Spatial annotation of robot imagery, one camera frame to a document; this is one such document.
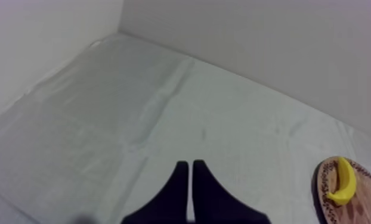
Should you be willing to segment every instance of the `banana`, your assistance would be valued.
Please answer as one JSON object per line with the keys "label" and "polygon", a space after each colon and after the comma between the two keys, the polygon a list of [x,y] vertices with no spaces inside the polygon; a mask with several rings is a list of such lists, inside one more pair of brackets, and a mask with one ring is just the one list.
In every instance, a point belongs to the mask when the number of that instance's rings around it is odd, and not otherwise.
{"label": "banana", "polygon": [[357,179],[354,169],[343,157],[339,157],[338,175],[340,183],[339,190],[335,193],[328,192],[327,198],[333,200],[337,205],[343,206],[352,199],[357,189]]}

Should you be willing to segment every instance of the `white sheet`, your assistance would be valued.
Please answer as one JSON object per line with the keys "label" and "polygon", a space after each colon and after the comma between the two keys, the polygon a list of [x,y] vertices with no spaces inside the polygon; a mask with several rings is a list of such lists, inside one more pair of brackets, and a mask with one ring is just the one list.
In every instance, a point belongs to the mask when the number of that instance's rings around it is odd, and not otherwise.
{"label": "white sheet", "polygon": [[86,214],[119,223],[178,160],[203,158],[273,223],[318,223],[311,178],[333,155],[371,171],[371,138],[236,74],[118,34],[0,117],[0,196],[28,222]]}

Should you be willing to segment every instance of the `decorative border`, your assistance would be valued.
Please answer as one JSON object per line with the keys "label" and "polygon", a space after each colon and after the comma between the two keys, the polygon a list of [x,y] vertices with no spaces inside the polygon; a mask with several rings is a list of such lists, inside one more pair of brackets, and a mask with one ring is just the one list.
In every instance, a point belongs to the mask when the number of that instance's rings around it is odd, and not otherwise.
{"label": "decorative border", "polygon": [[[369,178],[371,180],[371,173],[369,173],[364,167],[362,167],[361,165],[359,165],[358,163],[350,160],[350,159],[347,159],[351,166],[359,173],[361,173],[362,175],[366,176],[367,178]],[[321,179],[321,185],[320,185],[320,189],[322,191],[322,195],[319,195],[319,197],[322,198],[322,212],[325,216],[327,216],[327,220],[330,220],[332,222],[332,224],[338,224],[337,222],[337,219],[336,219],[336,214],[335,214],[335,211],[333,209],[334,207],[334,203],[327,198],[326,194],[327,192],[329,192],[329,185],[328,185],[328,175],[329,175],[329,172],[331,172],[336,166],[337,166],[337,162],[336,160],[331,160],[331,161],[324,161],[322,162],[323,164],[321,165],[322,167],[322,173],[320,174],[320,179]]]}

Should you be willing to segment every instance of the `round wooden board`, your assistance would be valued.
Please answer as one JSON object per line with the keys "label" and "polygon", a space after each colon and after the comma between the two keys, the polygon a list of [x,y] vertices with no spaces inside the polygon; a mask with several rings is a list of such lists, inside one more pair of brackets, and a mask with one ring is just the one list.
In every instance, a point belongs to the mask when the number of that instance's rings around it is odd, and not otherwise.
{"label": "round wooden board", "polygon": [[328,224],[371,223],[371,174],[358,163],[347,159],[354,168],[357,190],[351,201],[337,206],[326,197],[338,189],[338,157],[331,157],[321,163],[317,173],[317,192],[324,219]]}

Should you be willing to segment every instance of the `white wall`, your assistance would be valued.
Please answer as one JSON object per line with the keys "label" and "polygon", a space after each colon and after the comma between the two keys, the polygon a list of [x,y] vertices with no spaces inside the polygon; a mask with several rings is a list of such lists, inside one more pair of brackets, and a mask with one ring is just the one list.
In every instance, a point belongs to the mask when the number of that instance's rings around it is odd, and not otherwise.
{"label": "white wall", "polygon": [[121,29],[371,134],[371,0],[126,0]]}
{"label": "white wall", "polygon": [[0,112],[94,40],[117,31],[122,0],[0,0]]}

